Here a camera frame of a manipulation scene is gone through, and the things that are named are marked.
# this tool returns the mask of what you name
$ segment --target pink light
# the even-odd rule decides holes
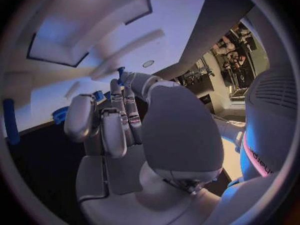
[[[247,145],[247,140],[246,140],[246,132],[244,132],[243,135],[243,148],[247,154],[247,157],[249,158],[250,162],[253,164],[255,169],[259,172],[260,175],[263,177],[268,176],[267,171],[265,170],[265,167],[261,166],[260,163],[253,157],[253,154],[251,153],[250,148]]]

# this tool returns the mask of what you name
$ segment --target white ceiling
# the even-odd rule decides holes
[[[203,3],[150,0],[149,7],[147,0],[51,0],[42,6],[6,68],[4,96],[15,100],[19,131],[49,122],[53,111],[80,93],[107,92],[119,67],[152,74],[177,63]],[[27,59],[34,34],[30,57],[74,65],[88,55],[76,68]],[[149,60],[154,64],[142,67]]]

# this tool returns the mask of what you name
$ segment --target blue handle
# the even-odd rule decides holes
[[[14,100],[8,98],[3,101],[4,123],[8,142],[16,145],[20,142],[20,134],[17,128]]]

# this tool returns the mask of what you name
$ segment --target vent grille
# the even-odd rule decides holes
[[[290,76],[268,76],[262,79],[255,90],[255,98],[261,102],[297,109],[295,81]]]

